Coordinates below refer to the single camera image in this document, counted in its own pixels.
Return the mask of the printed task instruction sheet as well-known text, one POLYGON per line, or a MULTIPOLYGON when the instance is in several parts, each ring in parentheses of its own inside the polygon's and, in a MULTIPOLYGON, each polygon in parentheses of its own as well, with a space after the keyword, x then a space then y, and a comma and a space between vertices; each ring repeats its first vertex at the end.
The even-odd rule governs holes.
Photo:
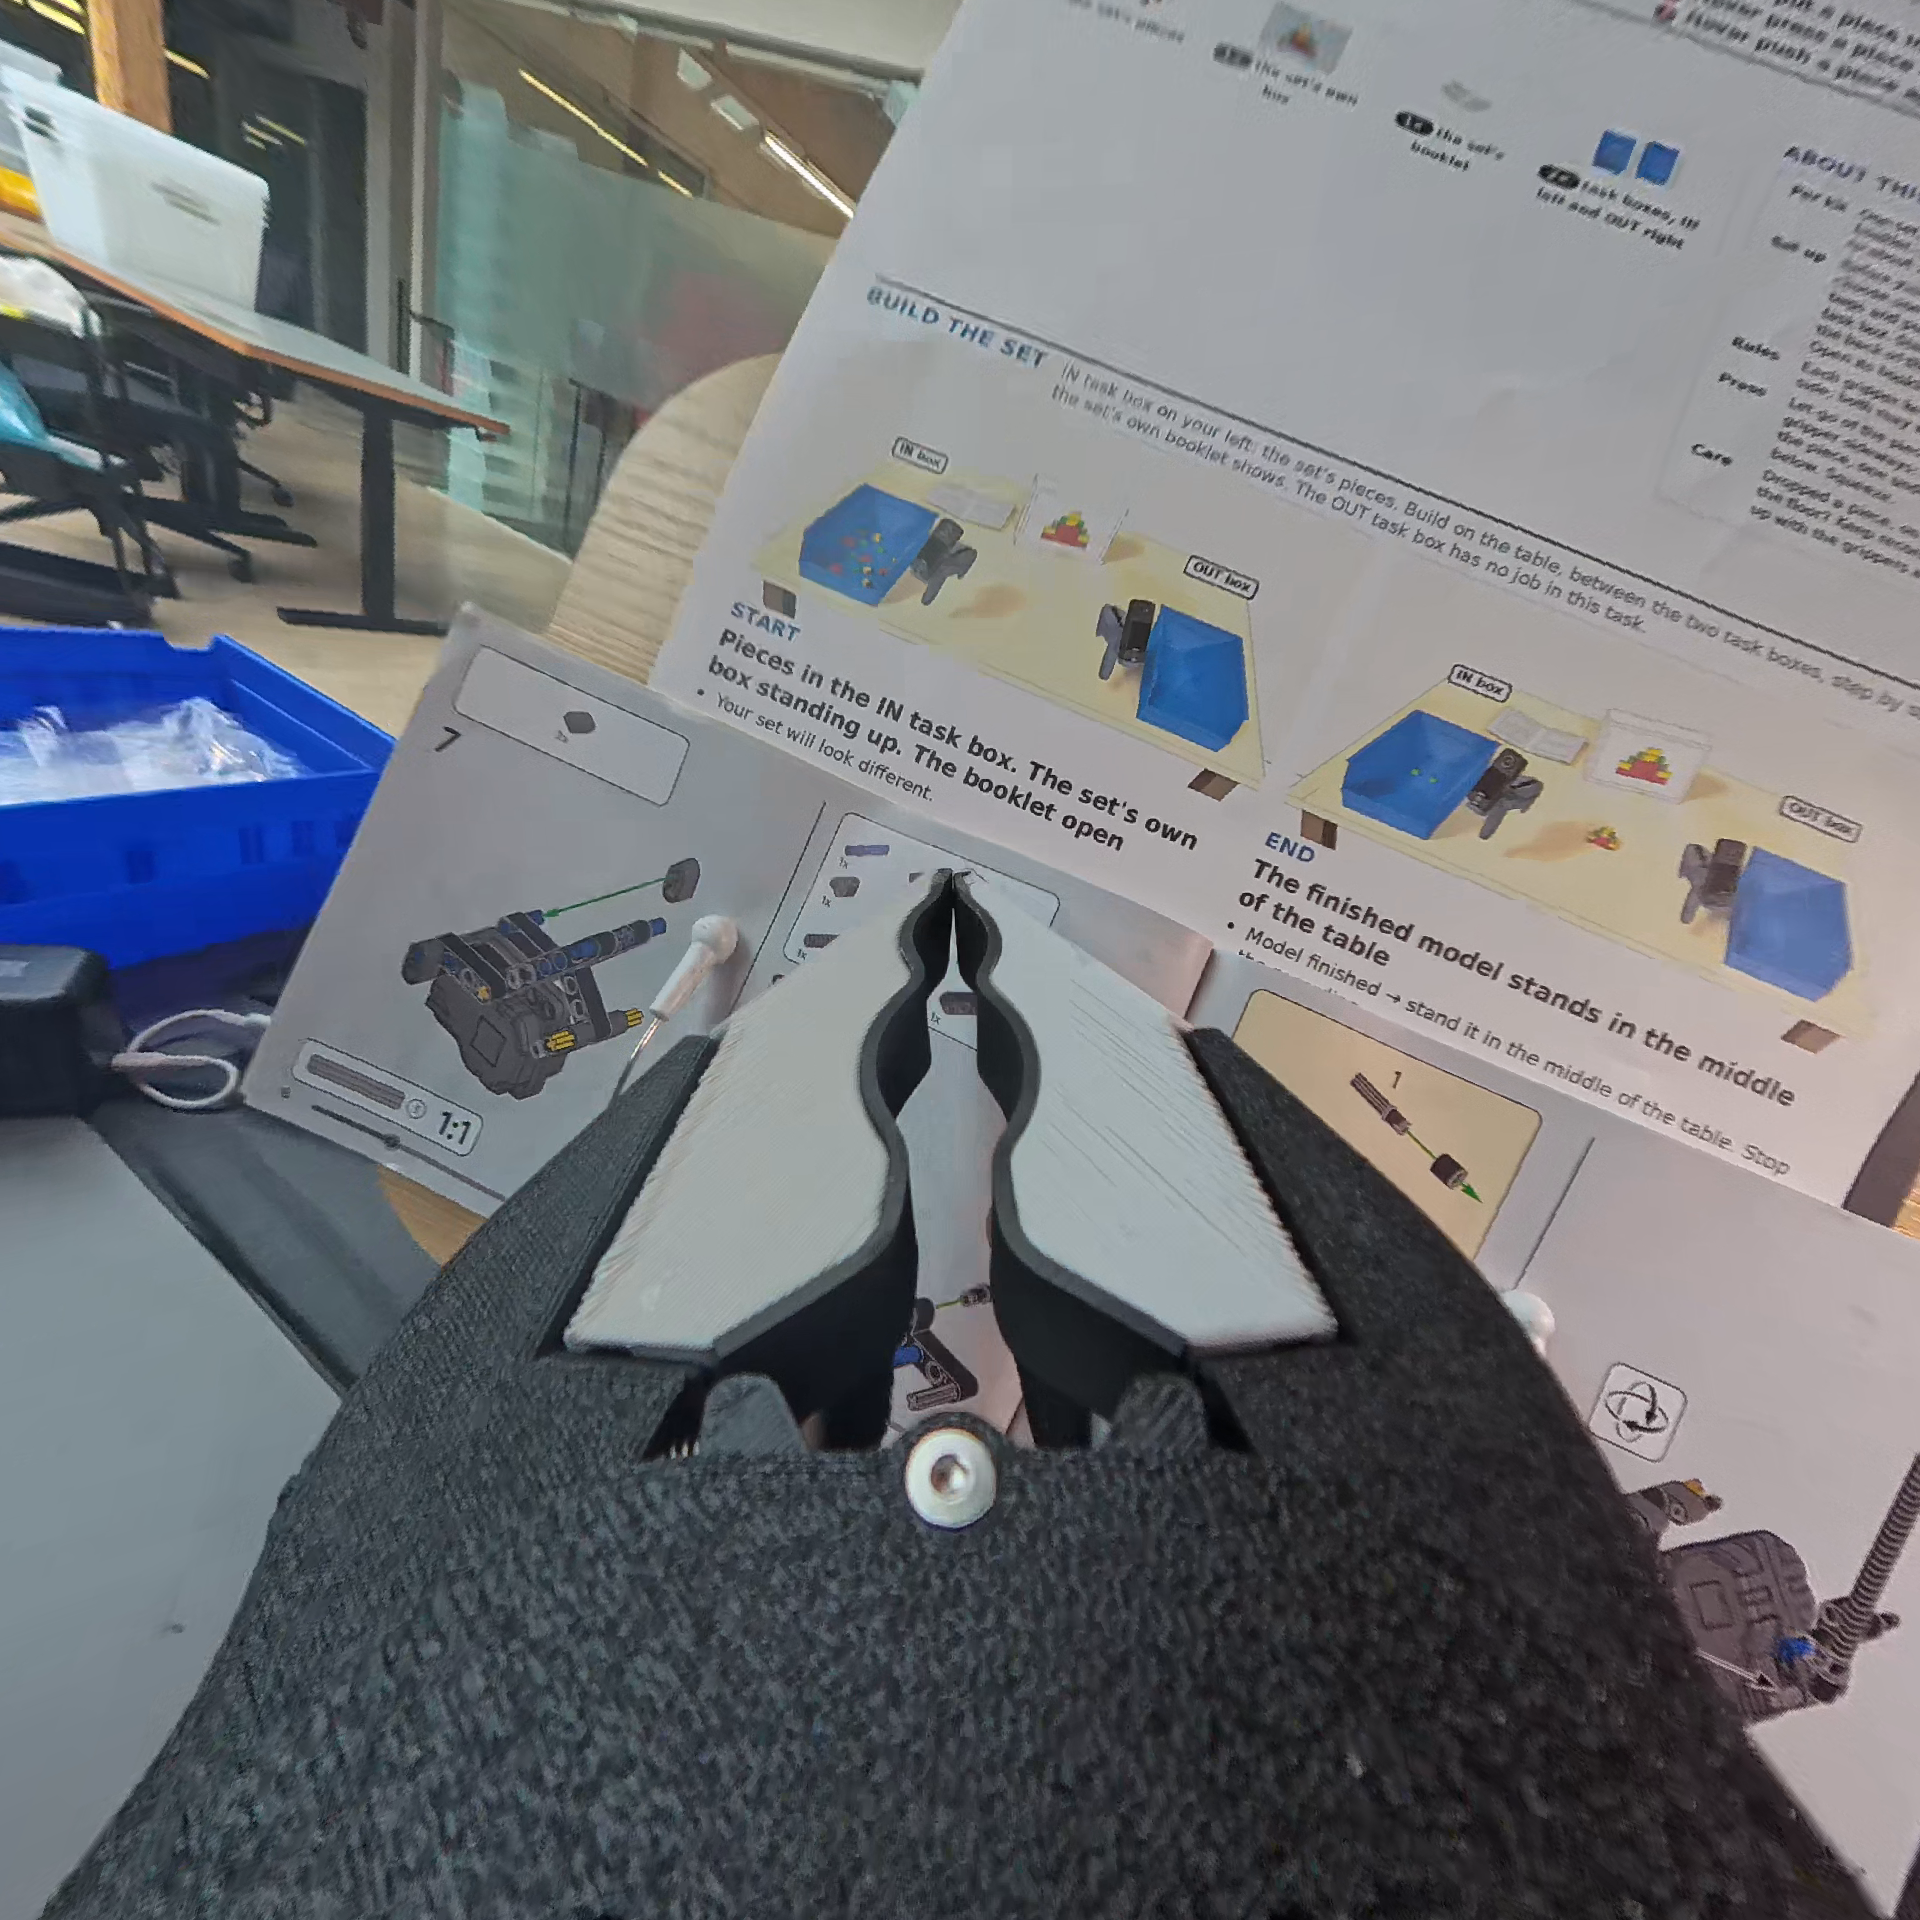
POLYGON ((1896 1211, 1915 115, 1915 5, 962 5, 657 684, 1896 1211))

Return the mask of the white storage box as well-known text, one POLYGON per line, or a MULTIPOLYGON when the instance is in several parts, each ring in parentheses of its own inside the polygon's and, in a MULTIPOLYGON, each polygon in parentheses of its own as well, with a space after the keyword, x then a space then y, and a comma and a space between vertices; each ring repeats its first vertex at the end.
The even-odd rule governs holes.
POLYGON ((265 179, 48 79, 5 86, 50 235, 140 282, 256 310, 265 179))

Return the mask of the small black box device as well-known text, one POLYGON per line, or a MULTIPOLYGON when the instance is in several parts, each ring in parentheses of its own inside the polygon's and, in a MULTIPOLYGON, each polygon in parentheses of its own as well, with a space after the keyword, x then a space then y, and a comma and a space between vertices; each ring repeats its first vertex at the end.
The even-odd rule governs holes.
POLYGON ((96 950, 3 945, 3 1117, 93 1114, 125 1033, 96 950))

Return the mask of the clear plastic bags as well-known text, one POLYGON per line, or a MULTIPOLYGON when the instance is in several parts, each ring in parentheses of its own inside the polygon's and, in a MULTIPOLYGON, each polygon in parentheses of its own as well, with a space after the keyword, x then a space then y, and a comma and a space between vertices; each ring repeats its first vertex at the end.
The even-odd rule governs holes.
POLYGON ((205 698, 69 715, 43 703, 3 727, 3 804, 144 795, 305 777, 299 756, 205 698))

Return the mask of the black office chairs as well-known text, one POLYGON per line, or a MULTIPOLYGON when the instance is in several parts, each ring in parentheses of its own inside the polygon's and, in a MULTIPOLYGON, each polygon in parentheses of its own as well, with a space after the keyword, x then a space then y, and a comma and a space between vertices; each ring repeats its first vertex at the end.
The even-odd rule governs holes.
POLYGON ((156 530, 213 548, 243 585, 255 581, 252 542, 316 547, 273 514, 149 491, 162 479, 162 449, 176 452, 186 483, 189 457, 225 457, 232 431, 154 383, 128 379, 85 302, 57 316, 8 293, 3 347, 5 526, 81 514, 112 551, 96 562, 5 542, 5 617, 66 627, 149 621, 156 601, 178 596, 156 530))

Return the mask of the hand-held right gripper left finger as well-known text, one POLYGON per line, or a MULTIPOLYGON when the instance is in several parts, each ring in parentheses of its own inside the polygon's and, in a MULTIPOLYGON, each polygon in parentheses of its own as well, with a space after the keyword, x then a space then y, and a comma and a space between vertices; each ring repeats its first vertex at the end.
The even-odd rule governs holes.
POLYGON ((954 876, 735 1014, 573 1310, 571 1354, 769 1375, 828 1445, 871 1449, 916 1299, 899 1115, 930 1066, 954 876))

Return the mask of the building instruction booklet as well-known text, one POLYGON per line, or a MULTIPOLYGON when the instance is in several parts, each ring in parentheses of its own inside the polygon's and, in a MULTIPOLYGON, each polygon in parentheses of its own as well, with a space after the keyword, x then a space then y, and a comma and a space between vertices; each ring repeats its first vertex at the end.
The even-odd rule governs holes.
POLYGON ((738 949, 659 1049, 935 869, 1216 1023, 1513 1300, 1708 1669, 1861 1859, 1915 1775, 1915 1243, 1536 1091, 1089 879, 876 801, 466 613, 247 1098, 474 1209, 602 1114, 699 917, 738 949))

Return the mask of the long wooden office desk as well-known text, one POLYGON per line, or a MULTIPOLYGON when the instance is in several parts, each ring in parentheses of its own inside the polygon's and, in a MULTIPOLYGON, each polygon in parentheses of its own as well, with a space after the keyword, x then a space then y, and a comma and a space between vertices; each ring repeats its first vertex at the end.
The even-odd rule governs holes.
POLYGON ((351 633, 439 638, 449 631, 444 619, 407 617, 395 610, 393 428, 397 421, 444 434, 468 428, 482 442, 504 442, 511 437, 504 421, 306 326, 261 316, 215 295, 197 295, 105 268, 59 245, 42 225, 10 212, 3 218, 3 243, 10 253, 37 257, 72 273, 140 335, 232 388, 255 388, 264 371, 273 367, 351 405, 362 418, 362 607, 356 613, 281 607, 279 617, 293 627, 351 633))

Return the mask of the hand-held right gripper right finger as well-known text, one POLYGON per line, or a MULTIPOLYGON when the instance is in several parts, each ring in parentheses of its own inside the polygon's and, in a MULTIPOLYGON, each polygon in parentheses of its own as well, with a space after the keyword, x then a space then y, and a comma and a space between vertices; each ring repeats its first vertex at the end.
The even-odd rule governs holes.
POLYGON ((1037 1445, 1132 1380, 1337 1333, 1187 1023, 971 878, 952 885, 992 1153, 992 1305, 1037 1445))

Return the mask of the blue plastic bin with slots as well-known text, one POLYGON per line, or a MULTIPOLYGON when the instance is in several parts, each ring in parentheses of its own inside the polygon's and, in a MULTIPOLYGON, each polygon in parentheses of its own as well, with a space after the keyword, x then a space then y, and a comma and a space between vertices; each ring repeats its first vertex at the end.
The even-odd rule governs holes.
POLYGON ((117 970, 299 927, 329 885, 393 739, 250 646, 176 646, 151 631, 5 629, 8 945, 65 945, 117 970), (37 773, 20 729, 157 723, 181 703, 228 718, 264 779, 120 773, 104 748, 37 773))

